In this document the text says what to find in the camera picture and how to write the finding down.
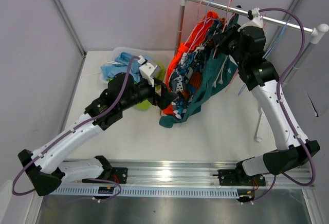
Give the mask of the lime green shorts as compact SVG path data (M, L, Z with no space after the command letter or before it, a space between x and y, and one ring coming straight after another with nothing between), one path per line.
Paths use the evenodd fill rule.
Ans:
M165 69L164 65L161 62L156 61L156 64L159 67L159 71L156 74L155 78L163 81L163 79L164 79L164 77L166 75L166 69ZM150 106L151 106L151 103L148 100L144 100L143 102L137 104L135 106L135 108L137 110L146 111L146 110L149 109Z

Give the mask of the blue hanger for patterned shorts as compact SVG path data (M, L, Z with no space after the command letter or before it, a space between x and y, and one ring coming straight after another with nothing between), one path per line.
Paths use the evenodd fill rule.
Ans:
M209 4L213 0L210 0L210 2L207 4L206 9L205 9L205 16L201 19L200 29L199 29L199 34L197 36L197 40L195 41L194 45L192 48L190 46L188 47L188 53L193 52L199 45L203 44L204 41L206 40L206 35L208 33L208 30L210 27L213 25L214 21L217 21L219 16L216 12L209 11Z

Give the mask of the light blue shorts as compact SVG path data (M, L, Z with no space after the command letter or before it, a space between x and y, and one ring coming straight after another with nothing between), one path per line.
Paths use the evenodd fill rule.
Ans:
M130 59L134 55L128 52L120 53L114 60L108 60L107 63L100 67L102 79L104 81L111 81L116 74L126 73ZM140 64L137 60L134 60L130 69L130 75L134 79L134 83L140 82L140 73L139 73Z

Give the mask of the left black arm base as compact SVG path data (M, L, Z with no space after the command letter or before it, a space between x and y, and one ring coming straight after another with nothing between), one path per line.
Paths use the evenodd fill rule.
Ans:
M83 183L100 183L98 180L109 180L117 182L118 184L126 184L128 177L127 167L113 167L104 156L95 156L94 159L97 165L100 165L101 172L96 177L87 177L82 179Z

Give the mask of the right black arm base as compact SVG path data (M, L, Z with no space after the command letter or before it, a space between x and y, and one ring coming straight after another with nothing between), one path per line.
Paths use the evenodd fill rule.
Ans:
M243 170L242 162L236 164L235 169L218 170L217 177L221 186L265 186L265 177L262 174L248 176Z

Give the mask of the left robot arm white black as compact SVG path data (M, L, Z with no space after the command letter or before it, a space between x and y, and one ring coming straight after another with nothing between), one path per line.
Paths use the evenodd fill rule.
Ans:
M108 82L107 89L92 101L79 119L43 147L32 151L22 150L18 158L39 196L54 192L61 184L73 181L84 183L125 183L104 156L88 160L66 161L68 155L86 141L104 132L122 119L123 112L145 100L167 108L178 95L171 92L160 80L154 84L147 80L134 83L131 75L119 73Z

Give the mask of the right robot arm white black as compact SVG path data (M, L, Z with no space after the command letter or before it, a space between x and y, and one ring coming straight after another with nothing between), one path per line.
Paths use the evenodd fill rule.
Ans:
M299 127L287 102L274 66L263 58L266 42L262 28L238 24L213 37L220 53L238 66L240 79L256 98L272 130L276 150L246 159L235 171L235 180L247 184L258 174L278 175L310 162L319 152L316 140L309 140Z

